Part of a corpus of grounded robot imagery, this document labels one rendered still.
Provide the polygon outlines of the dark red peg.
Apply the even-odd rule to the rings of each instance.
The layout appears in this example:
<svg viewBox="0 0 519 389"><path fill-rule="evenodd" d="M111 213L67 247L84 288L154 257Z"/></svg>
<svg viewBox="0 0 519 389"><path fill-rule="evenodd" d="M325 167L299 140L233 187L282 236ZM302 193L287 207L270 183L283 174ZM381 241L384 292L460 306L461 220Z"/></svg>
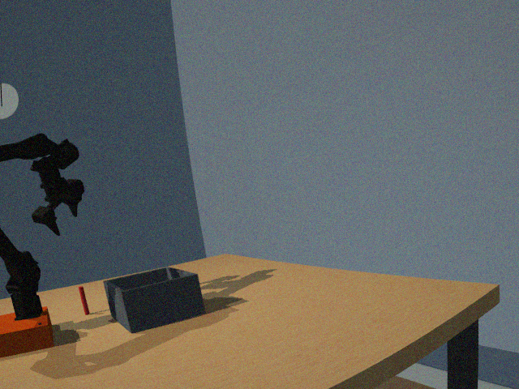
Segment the dark red peg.
<svg viewBox="0 0 519 389"><path fill-rule="evenodd" d="M82 305L84 307L84 313L85 313L85 315L88 315L89 314L89 309L88 309L88 305L87 305L87 302L86 302L86 297L85 297L84 287L83 286L79 287L79 293L80 293Z"/></svg>

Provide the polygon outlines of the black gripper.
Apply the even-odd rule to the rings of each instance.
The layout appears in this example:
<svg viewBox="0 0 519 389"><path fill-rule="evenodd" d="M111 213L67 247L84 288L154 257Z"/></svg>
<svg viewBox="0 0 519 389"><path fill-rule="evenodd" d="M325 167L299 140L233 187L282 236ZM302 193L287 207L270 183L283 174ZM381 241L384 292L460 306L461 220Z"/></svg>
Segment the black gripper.
<svg viewBox="0 0 519 389"><path fill-rule="evenodd" d="M56 235L60 235L60 232L58 230L58 226L56 223L57 217L55 216L54 209L59 205L56 203L55 199L55 190L56 186L59 186L59 188L62 186L62 181L64 180L64 177L59 177L54 182L51 183L41 183L40 187L41 189L45 189L46 197L45 201L49 202L47 207L39 206L33 213L32 218L34 222L45 224L49 227L49 229L52 230L52 232L56 233ZM78 204L77 204L78 205ZM77 217L77 205L76 207L70 207L71 213L74 217Z"/></svg>

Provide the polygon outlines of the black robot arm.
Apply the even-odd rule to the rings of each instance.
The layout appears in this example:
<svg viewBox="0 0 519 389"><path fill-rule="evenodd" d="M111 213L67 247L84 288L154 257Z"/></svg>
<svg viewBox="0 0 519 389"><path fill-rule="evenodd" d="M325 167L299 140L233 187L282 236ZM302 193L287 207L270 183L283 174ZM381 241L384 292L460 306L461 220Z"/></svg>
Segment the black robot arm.
<svg viewBox="0 0 519 389"><path fill-rule="evenodd" d="M49 155L46 157L47 155ZM59 145L47 138L43 133L34 135L19 143L10 143L0 146L0 162L13 159L31 160L43 157L39 161L34 160L30 170L40 174L43 183L51 183L61 174L59 169L65 169L79 158L79 151L68 139ZM70 207L76 205L82 199L84 184L78 179L73 184L68 184L66 179L62 186L56 186L56 203L62 202ZM62 201L61 201L62 200ZM11 276L6 284L6 290L11 295L15 311L15 321L38 318L43 312L38 291L38 281L41 278L41 269L29 251L18 251L10 239L0 228L0 257L3 259L6 269Z"/></svg>

